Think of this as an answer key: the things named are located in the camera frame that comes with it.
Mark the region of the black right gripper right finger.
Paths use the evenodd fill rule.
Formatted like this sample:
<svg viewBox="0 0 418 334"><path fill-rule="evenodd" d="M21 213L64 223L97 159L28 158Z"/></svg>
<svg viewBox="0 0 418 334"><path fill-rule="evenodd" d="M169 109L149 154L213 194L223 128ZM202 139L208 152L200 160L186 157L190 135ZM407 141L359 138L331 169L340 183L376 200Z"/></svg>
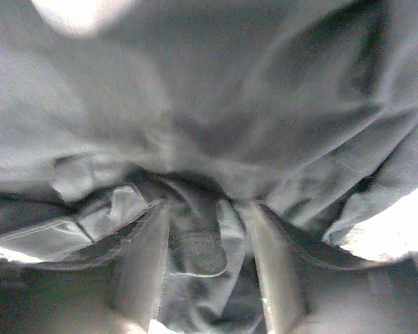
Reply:
<svg viewBox="0 0 418 334"><path fill-rule="evenodd" d="M249 222L270 333L418 333L418 269L362 261L257 202Z"/></svg>

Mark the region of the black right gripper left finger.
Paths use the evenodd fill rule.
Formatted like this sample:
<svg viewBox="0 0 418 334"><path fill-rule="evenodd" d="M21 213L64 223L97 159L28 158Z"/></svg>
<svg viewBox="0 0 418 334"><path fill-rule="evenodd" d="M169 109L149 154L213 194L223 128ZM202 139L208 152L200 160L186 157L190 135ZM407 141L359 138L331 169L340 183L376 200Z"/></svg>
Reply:
<svg viewBox="0 0 418 334"><path fill-rule="evenodd" d="M135 205L94 232L15 208L0 227L0 333L157 333L169 206Z"/></svg>

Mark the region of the black t shirt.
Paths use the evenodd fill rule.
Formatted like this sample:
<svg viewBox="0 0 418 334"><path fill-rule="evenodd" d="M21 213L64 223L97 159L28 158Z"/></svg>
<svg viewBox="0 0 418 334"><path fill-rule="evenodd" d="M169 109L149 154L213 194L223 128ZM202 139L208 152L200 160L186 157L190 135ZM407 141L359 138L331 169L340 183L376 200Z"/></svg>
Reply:
<svg viewBox="0 0 418 334"><path fill-rule="evenodd" d="M418 269L418 1L0 1L0 227L153 202L157 333L270 333L252 202Z"/></svg>

